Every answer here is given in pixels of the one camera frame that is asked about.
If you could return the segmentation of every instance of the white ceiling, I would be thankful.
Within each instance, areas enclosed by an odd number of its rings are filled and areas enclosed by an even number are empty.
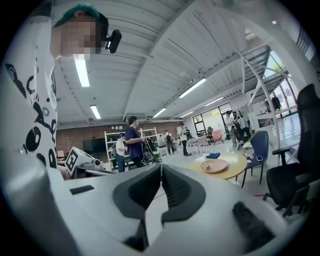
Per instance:
[[[82,1],[55,0],[52,21]],[[109,32],[122,40],[115,54],[106,50],[86,61],[90,87],[81,87],[75,62],[61,58],[54,76],[59,128],[119,123],[126,114],[158,119],[181,116],[219,95],[233,95],[242,83],[241,60],[235,51],[247,48],[245,28],[222,15],[212,0],[84,1],[109,20]],[[180,99],[191,80],[207,81]]]

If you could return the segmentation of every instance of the wooden table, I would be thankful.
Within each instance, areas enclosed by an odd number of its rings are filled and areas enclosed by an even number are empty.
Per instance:
[[[207,173],[201,169],[200,165],[204,161],[211,160],[210,158],[204,158],[203,156],[194,160],[188,167],[189,170],[202,173],[204,175],[213,176],[216,178],[228,180],[241,174],[247,167],[247,159],[239,153],[222,153],[218,159],[226,160],[228,166],[225,170],[218,173]]]

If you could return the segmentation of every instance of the pink plate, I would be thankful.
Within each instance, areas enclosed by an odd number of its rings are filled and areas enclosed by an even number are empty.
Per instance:
[[[211,159],[201,164],[202,170],[208,174],[216,174],[223,171],[228,166],[228,162],[222,159]]]

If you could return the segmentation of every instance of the floor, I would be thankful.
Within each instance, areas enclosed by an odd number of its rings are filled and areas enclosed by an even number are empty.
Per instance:
[[[281,145],[292,145],[292,144],[295,144],[297,141],[299,142],[300,122],[297,114],[289,116],[282,120],[281,119],[278,120],[278,126],[280,131]],[[268,131],[270,144],[274,144],[277,141],[275,128],[273,126],[269,126],[268,128],[264,127],[263,130]],[[162,161],[164,164],[187,168],[193,160],[199,158],[204,153],[234,152],[232,148],[232,143],[231,141],[228,141],[228,140],[226,140],[224,144],[219,143],[216,145],[210,145],[208,147],[202,146],[200,147],[200,149],[202,150],[202,152],[198,152],[198,148],[196,146],[190,146],[187,148],[187,151],[189,153],[192,153],[192,155],[184,156],[182,149],[179,148],[178,151],[176,151],[174,154],[171,154],[168,156],[164,155]],[[270,145],[269,147],[268,159],[263,166],[261,184],[259,184],[260,173],[261,173],[260,166],[253,169],[252,176],[251,176],[250,170],[248,170],[245,177],[243,190],[261,199],[266,192],[269,192],[267,181],[266,181],[267,170],[281,164],[280,159],[277,156],[272,155],[272,150],[274,150],[274,145]],[[236,150],[235,152],[239,154],[243,154],[245,150],[242,148],[240,150]],[[250,152],[253,152],[253,150],[247,149],[246,152],[250,153]],[[229,180],[229,182],[232,182],[233,184],[235,184],[235,186],[241,187],[243,177],[244,177],[244,173],[241,173],[238,176],[237,181],[235,178],[232,178]],[[276,207],[276,204],[273,202],[271,198],[267,199],[267,203],[271,204],[273,207]],[[166,197],[165,191],[161,186],[153,202],[151,203],[151,205],[146,211],[146,224],[147,224],[146,229],[147,229],[147,235],[148,235],[148,240],[150,244],[152,244],[152,242],[157,238],[158,234],[161,232],[163,228],[160,221],[154,221],[154,220],[160,220],[161,215],[167,210],[168,210],[167,197]]]

